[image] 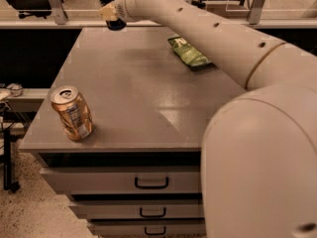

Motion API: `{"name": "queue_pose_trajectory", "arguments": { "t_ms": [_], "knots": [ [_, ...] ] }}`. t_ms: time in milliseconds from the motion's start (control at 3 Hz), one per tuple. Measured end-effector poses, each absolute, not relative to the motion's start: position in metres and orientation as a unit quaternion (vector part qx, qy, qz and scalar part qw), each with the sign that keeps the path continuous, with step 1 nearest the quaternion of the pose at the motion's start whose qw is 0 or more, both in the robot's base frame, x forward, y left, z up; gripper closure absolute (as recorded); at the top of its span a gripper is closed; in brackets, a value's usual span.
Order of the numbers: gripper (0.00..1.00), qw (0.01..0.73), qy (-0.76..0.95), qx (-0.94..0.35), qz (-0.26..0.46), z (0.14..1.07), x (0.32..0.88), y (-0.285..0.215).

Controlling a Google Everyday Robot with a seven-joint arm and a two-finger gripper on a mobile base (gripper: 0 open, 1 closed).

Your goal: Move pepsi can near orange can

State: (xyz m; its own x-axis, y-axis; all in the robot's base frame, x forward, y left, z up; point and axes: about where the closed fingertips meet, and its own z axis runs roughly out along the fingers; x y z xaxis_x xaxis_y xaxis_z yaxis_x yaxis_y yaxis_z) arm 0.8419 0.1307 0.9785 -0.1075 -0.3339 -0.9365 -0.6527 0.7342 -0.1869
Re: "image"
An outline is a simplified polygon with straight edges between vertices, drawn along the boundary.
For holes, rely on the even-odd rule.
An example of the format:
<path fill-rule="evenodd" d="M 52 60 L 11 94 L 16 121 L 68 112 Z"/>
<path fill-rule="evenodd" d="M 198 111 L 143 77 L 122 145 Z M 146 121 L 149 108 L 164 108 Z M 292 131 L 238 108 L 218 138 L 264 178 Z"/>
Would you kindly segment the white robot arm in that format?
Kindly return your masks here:
<path fill-rule="evenodd" d="M 100 13 L 172 29 L 246 91 L 202 140 L 208 237 L 317 238 L 317 58 L 188 0 L 114 0 Z"/>

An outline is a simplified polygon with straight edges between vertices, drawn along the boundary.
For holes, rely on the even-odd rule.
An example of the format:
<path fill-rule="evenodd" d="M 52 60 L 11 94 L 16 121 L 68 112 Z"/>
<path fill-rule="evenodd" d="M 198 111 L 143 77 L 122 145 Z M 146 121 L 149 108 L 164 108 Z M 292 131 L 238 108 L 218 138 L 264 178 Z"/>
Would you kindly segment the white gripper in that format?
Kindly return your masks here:
<path fill-rule="evenodd" d="M 134 15 L 136 0 L 115 0 L 103 6 L 99 12 L 104 21 L 115 22 L 119 18 L 124 22 L 137 22 L 138 17 Z"/>

